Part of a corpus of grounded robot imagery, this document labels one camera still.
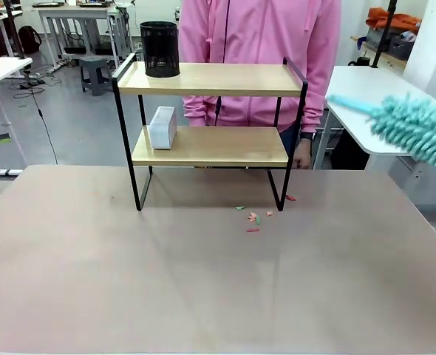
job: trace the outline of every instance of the teal microfiber duster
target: teal microfiber duster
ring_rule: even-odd
[[[374,135],[436,166],[436,104],[430,100],[388,96],[381,107],[338,95],[328,101],[369,115]]]

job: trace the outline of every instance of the sleeve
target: sleeve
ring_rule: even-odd
[[[308,92],[302,132],[316,131],[336,61],[341,26],[341,1],[328,0],[316,19],[307,49]]]
[[[208,49],[209,0],[183,0],[180,11],[180,61],[206,63]],[[185,116],[191,126],[205,126],[206,108],[202,96],[183,98]]]

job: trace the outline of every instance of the white box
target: white box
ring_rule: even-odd
[[[170,149],[177,132],[175,107],[159,106],[149,125],[149,138],[153,149]]]

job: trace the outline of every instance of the hand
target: hand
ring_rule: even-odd
[[[312,157],[310,155],[310,147],[312,141],[310,139],[302,138],[296,148],[295,155],[293,156],[293,168],[309,169],[312,165]]]

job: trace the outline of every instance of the orange cloth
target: orange cloth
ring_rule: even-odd
[[[373,7],[369,9],[366,24],[371,28],[384,28],[387,23],[387,17],[389,17],[389,13],[382,7]],[[396,13],[392,19],[390,27],[418,33],[417,24],[421,22],[421,18],[404,15],[403,13]]]

